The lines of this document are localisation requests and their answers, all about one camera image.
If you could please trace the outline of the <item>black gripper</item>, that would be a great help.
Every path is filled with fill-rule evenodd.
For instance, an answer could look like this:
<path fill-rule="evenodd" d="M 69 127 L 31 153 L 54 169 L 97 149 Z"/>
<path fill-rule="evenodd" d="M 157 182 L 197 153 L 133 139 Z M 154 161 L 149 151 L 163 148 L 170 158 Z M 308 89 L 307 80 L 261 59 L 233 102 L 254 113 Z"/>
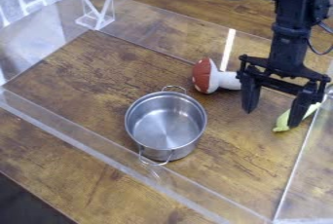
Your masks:
<path fill-rule="evenodd" d="M 242 108 L 252 113 L 258 106 L 262 87 L 296 95 L 288 126 L 300 125 L 309 107 L 323 100 L 331 78 L 305 66 L 309 29 L 272 26 L 273 40 L 268 58 L 241 55 L 237 78 L 242 87 Z"/>

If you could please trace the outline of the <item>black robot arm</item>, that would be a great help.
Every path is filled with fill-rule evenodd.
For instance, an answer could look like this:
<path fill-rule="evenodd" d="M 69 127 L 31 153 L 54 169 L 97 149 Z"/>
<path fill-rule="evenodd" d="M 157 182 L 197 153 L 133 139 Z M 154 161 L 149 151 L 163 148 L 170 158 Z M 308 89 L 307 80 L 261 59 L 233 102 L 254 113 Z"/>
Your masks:
<path fill-rule="evenodd" d="M 240 20 L 252 28 L 260 26 L 258 13 L 272 9 L 272 43 L 266 58 L 242 55 L 237 78 L 241 81 L 242 108 L 250 112 L 260 102 L 261 88 L 268 87 L 292 94 L 296 99 L 288 115 L 288 126 L 296 127 L 309 109 L 324 98 L 331 78 L 304 65 L 307 52 L 313 50 L 311 30 L 328 18 L 329 0 L 222 0 L 224 6 L 213 10 L 217 0 L 158 0 L 166 7 L 193 16 L 217 13 L 224 22 Z"/>

